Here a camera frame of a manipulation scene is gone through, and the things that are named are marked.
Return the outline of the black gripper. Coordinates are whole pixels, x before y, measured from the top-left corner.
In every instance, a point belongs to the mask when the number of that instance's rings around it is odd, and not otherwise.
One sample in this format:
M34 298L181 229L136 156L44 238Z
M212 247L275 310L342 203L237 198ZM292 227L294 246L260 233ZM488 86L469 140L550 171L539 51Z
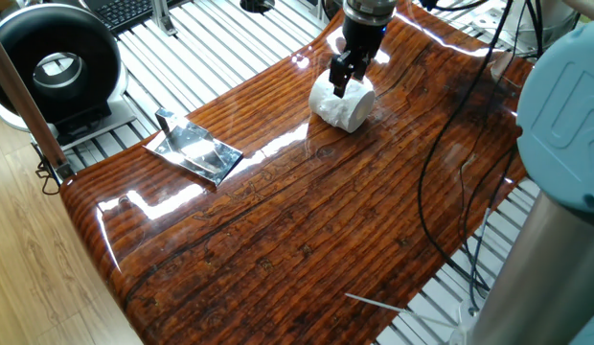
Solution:
M357 22L350 17L344 19L345 52L334 55L330 62L329 82L333 85L335 96L340 99L344 97L352 74L355 80L363 81L371 59L375 57L385 33L386 24L372 26Z

